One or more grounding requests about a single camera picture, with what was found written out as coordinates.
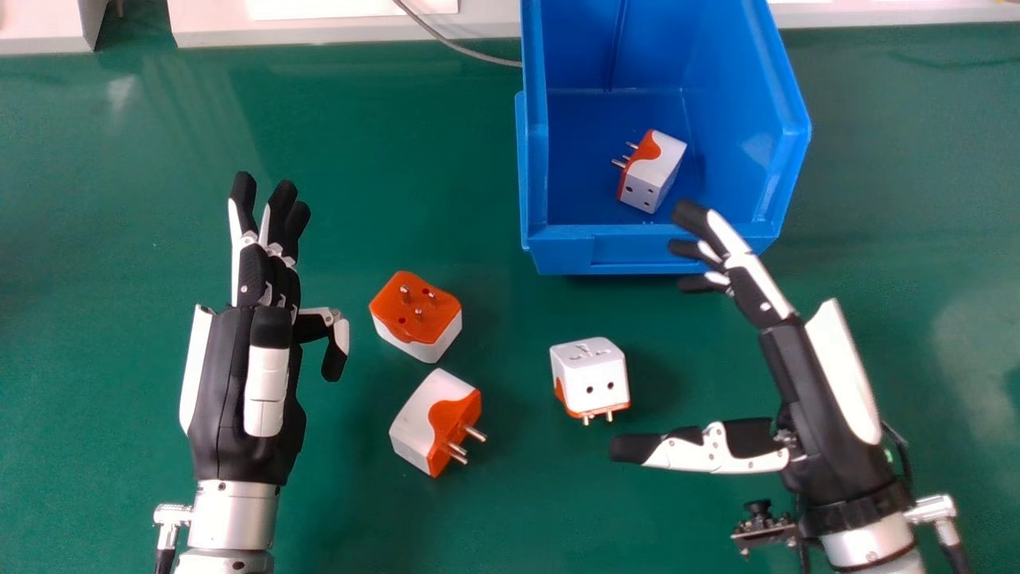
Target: green table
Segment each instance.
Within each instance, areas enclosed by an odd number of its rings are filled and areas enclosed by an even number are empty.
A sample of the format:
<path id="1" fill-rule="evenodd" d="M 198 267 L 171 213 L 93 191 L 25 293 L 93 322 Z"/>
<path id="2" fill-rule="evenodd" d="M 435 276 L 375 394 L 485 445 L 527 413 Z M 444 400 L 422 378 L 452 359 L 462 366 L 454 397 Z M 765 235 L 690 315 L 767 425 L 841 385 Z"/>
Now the green table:
<path id="1" fill-rule="evenodd" d="M 129 7 L 95 55 L 0 60 L 0 572 L 151 569 L 153 507 L 192 499 L 180 380 L 192 306 L 227 301 L 239 168 L 264 192 L 298 182 L 314 212 L 304 302 L 341 308 L 354 334 L 343 381 L 303 376 L 282 573 L 793 571 L 784 549 L 745 565 L 727 539 L 745 501 L 788 501 L 775 477 L 607 460 L 614 433 L 767 416 L 777 398 L 724 299 L 534 273 L 517 71 L 432 43 L 176 51 L 164 8 Z M 785 40 L 815 137 L 765 261 L 806 315 L 839 298 L 884 417 L 913 441 L 917 490 L 957 498 L 978 572 L 1011 571 L 1020 28 Z M 387 436 L 430 370 L 372 330 L 368 301 L 397 268 L 461 299 L 442 366 L 484 397 L 491 440 L 438 481 Z M 583 428 L 553 399 L 547 349 L 592 335 L 628 354 L 633 408 Z"/>

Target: power plug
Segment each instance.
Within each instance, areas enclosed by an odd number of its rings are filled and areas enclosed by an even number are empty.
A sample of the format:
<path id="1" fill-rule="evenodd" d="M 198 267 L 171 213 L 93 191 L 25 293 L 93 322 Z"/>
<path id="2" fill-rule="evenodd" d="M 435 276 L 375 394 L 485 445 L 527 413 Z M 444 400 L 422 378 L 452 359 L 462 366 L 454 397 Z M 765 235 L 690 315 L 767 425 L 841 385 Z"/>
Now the power plug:
<path id="1" fill-rule="evenodd" d="M 589 421 L 630 408 L 626 358 L 605 337 L 592 337 L 549 349 L 553 368 L 553 395 L 567 415 Z"/>
<path id="2" fill-rule="evenodd" d="M 390 277 L 368 311 L 382 341 L 422 363 L 438 362 L 461 330 L 457 298 L 407 270 Z"/>
<path id="3" fill-rule="evenodd" d="M 394 419 L 390 441 L 394 453 L 436 478 L 451 459 L 467 464 L 467 451 L 461 447 L 466 436 L 486 441 L 486 435 L 473 426 L 479 417 L 478 389 L 437 369 L 418 385 Z"/>
<path id="4" fill-rule="evenodd" d="M 623 161 L 612 160 L 623 169 L 616 198 L 631 207 L 654 213 L 676 179 L 687 144 L 657 129 L 649 129 L 641 143 L 627 142 L 627 145 L 634 150 L 633 154 L 624 155 Z"/>

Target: blue container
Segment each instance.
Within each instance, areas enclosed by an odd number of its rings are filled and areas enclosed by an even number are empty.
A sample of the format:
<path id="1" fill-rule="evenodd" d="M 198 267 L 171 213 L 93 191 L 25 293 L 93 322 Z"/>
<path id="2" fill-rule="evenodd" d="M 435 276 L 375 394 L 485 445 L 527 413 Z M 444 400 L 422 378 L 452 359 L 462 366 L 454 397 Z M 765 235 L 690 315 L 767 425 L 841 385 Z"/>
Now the blue container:
<path id="1" fill-rule="evenodd" d="M 681 197 L 758 251 L 775 241 L 811 122 L 766 0 L 523 0 L 521 20 L 521 245 L 539 272 L 702 270 L 666 250 L 686 234 Z M 651 215 L 617 201 L 609 162 L 649 128 L 688 145 Z"/>

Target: blue plastic bin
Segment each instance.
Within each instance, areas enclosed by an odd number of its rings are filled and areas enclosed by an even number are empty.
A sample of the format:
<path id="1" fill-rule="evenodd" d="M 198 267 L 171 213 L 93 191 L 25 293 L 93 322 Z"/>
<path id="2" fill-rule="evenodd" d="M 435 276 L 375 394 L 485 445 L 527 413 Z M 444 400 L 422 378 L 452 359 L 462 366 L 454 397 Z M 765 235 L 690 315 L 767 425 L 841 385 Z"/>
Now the blue plastic bin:
<path id="1" fill-rule="evenodd" d="M 766 0 L 523 0 L 521 20 L 521 245 L 539 272 L 700 271 L 666 250 L 681 197 L 759 251 L 775 241 L 811 123 Z M 617 201 L 609 162 L 649 128 L 688 145 L 652 215 Z"/>

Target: bin floor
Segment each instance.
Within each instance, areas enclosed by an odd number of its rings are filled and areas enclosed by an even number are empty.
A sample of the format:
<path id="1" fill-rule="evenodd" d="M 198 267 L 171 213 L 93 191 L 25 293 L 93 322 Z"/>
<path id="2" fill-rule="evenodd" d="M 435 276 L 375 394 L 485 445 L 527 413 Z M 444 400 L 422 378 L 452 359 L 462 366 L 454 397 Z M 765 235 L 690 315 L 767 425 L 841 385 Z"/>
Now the bin floor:
<path id="1" fill-rule="evenodd" d="M 702 175 L 680 90 L 549 91 L 550 224 L 668 222 L 672 206 L 697 195 Z M 629 155 L 650 128 L 687 143 L 666 201 L 648 214 L 616 199 L 620 169 L 610 159 Z"/>

